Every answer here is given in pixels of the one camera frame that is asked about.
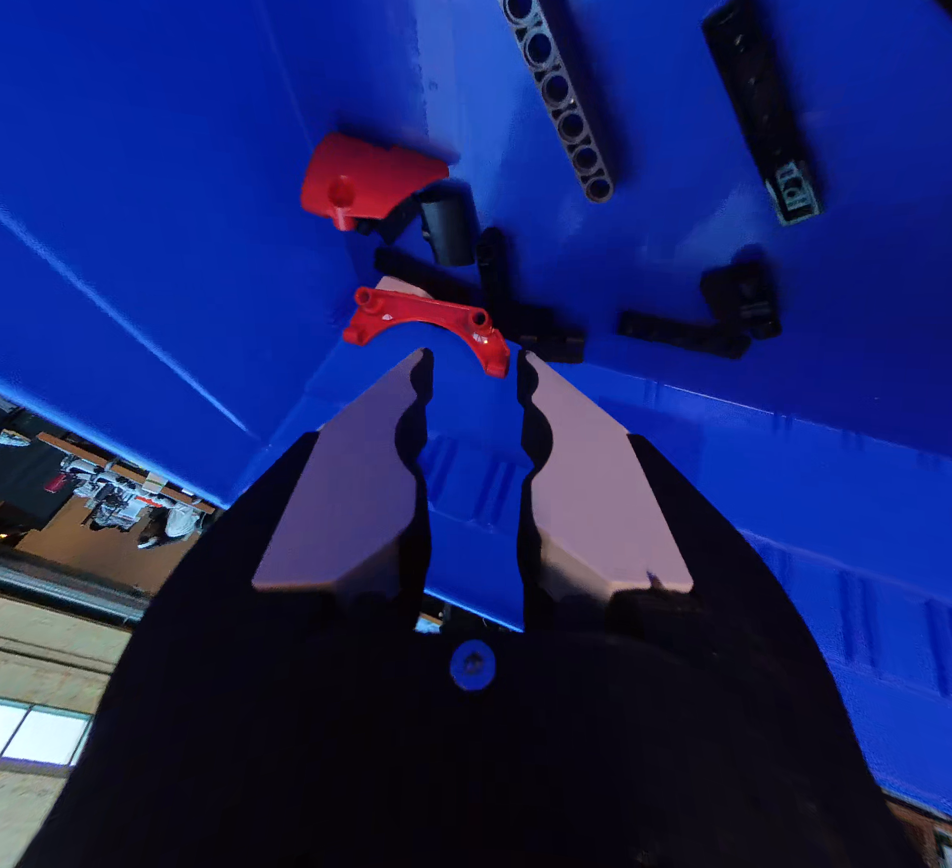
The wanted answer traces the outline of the ceiling light panel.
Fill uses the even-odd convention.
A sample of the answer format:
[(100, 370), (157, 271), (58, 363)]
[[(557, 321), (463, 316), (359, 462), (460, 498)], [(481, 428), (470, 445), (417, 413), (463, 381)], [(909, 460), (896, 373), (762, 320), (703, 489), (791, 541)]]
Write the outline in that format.
[(1, 758), (72, 768), (85, 746), (91, 723), (91, 716), (78, 712), (3, 700)]

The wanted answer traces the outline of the black lego connector block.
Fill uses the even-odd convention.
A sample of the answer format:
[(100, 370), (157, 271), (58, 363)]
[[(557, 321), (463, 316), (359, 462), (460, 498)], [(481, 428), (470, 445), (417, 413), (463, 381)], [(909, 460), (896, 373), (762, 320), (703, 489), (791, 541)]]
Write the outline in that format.
[(702, 297), (720, 326), (755, 340), (779, 338), (779, 299), (769, 268), (750, 259), (705, 271)]

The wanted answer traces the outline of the blue plastic bin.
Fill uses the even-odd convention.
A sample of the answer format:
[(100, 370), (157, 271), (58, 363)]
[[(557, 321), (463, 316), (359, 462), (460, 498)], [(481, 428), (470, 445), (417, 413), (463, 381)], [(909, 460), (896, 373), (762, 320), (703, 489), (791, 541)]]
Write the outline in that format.
[[(876, 780), (950, 812), (950, 17), (761, 0), (824, 208), (787, 227), (701, 30), (727, 1), (567, 0), (597, 205), (495, 0), (2, 0), (2, 392), (227, 504), (428, 345), (427, 588), (521, 625), (514, 378), (423, 326), (343, 343), (374, 241), (300, 203), (335, 130), (446, 160), (518, 296), (588, 333), (565, 375), (779, 577)], [(779, 338), (615, 334), (719, 324), (701, 276), (750, 259)]]

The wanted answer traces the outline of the long black lego plate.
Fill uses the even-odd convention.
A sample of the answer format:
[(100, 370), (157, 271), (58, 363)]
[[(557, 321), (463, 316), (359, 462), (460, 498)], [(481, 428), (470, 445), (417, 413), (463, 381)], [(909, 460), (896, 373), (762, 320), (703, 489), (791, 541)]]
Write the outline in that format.
[(823, 212), (821, 188), (761, 0), (728, 0), (701, 30), (779, 223)]

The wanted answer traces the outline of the white grey machine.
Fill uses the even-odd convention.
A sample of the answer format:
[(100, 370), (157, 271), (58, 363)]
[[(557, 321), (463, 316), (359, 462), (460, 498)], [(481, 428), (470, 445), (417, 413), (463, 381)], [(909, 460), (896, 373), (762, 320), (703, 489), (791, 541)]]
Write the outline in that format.
[(211, 512), (189, 501), (149, 492), (143, 484), (119, 473), (112, 462), (101, 466), (65, 456), (60, 475), (72, 495), (83, 500), (83, 527), (91, 532), (127, 534), (142, 525), (137, 537), (140, 550), (156, 550), (200, 536), (212, 522)]

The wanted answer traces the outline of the black angled lego beam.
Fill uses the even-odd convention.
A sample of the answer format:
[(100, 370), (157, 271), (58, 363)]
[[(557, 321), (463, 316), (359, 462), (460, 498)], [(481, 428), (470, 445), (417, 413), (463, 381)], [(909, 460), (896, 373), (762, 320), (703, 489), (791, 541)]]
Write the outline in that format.
[(534, 353), (544, 362), (584, 362), (585, 332), (569, 325), (553, 308), (525, 302), (518, 296), (506, 236), (500, 229), (484, 229), (474, 255), (483, 307), (507, 341)]

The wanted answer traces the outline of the wooden shelf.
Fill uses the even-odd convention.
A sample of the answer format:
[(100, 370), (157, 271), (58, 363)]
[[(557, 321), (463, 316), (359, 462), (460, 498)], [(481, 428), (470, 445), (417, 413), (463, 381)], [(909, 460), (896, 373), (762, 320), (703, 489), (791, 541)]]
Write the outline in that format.
[(133, 467), (130, 463), (121, 459), (107, 460), (87, 448), (46, 432), (39, 433), (35, 440), (53, 447), (72, 459), (78, 459), (93, 465), (98, 472), (104, 474), (112, 472), (118, 478), (132, 482), (150, 495), (162, 495), (170, 500), (191, 506), (201, 513), (211, 514), (218, 509), (216, 505), (211, 504), (201, 496), (170, 483), (157, 473), (138, 470), (137, 467)]

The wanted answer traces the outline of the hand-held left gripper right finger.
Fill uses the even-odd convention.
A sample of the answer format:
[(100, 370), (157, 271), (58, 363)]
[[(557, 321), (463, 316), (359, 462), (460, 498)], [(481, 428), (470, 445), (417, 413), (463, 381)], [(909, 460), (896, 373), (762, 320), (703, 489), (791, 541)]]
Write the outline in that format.
[(517, 362), (523, 483), (517, 557), (526, 601), (604, 606), (694, 588), (625, 426), (536, 354)]

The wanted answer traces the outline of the black curved lego piece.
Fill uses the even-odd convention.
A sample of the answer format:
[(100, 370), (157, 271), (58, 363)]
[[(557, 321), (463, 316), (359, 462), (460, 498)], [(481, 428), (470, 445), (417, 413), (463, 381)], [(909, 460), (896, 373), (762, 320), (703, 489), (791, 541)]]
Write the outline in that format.
[(434, 262), (447, 268), (474, 265), (478, 223), (470, 187), (435, 185), (416, 198)]

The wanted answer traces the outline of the long grey lego beam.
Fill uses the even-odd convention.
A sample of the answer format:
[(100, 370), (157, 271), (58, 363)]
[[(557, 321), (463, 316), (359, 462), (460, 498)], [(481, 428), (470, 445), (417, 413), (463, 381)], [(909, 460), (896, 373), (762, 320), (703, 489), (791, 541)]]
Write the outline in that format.
[(495, 0), (586, 199), (615, 193), (610, 143), (567, 0)]

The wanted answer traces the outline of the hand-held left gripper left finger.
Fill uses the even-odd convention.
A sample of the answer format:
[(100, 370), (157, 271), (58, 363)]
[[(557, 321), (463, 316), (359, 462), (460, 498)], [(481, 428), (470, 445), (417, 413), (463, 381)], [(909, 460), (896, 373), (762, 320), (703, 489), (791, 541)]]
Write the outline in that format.
[(416, 350), (324, 425), (252, 578), (256, 591), (418, 607), (431, 556), (419, 456), (432, 380), (431, 350)]

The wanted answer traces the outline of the red lego arch piece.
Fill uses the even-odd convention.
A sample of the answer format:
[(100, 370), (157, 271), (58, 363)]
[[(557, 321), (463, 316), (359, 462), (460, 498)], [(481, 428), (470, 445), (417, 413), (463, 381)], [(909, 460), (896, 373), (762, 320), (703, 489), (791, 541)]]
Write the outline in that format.
[(355, 311), (344, 329), (344, 342), (365, 347), (389, 329), (430, 325), (459, 338), (480, 362), (483, 372), (499, 380), (509, 372), (510, 351), (503, 334), (480, 307), (447, 303), (414, 293), (360, 287)]

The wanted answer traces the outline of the red curved lego panel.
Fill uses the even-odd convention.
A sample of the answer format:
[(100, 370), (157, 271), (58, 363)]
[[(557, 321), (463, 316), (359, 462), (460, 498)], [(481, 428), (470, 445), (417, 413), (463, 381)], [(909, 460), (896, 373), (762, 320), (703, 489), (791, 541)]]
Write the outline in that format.
[(311, 154), (300, 202), (307, 213), (329, 220), (337, 230), (356, 232), (379, 224), (413, 195), (448, 177), (442, 160), (330, 133)]

